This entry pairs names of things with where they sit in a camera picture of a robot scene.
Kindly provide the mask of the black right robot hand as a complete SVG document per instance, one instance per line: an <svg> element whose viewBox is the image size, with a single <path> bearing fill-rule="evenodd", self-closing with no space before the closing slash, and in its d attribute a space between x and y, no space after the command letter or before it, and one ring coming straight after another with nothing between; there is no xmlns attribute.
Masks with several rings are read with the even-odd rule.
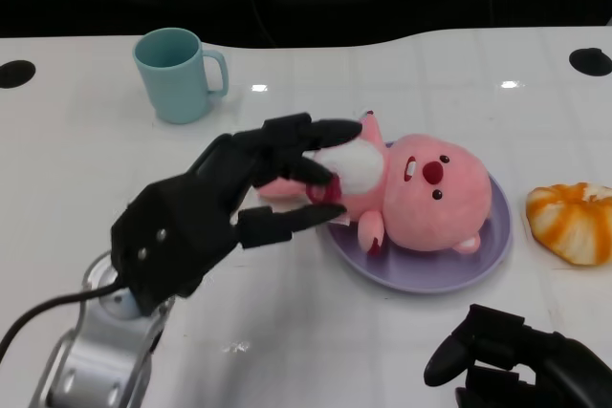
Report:
<svg viewBox="0 0 612 408"><path fill-rule="evenodd" d="M477 304L434 352L429 387L466 376L459 407L609 407L611 368L581 342Z"/></svg>

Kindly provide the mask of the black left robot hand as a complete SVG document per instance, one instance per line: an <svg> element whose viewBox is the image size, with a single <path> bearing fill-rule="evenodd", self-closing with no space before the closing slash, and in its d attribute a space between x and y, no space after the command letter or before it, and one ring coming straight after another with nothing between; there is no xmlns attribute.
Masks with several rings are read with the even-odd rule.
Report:
<svg viewBox="0 0 612 408"><path fill-rule="evenodd" d="M323 186L332 173L307 151L343 145L361 133L350 119L306 114L268 119L216 138L182 175L148 185L111 228L114 269L144 315L173 296L188 297L235 247L262 247L342 215L342 204L308 204L277 213L243 210L251 187L278 178Z"/></svg>

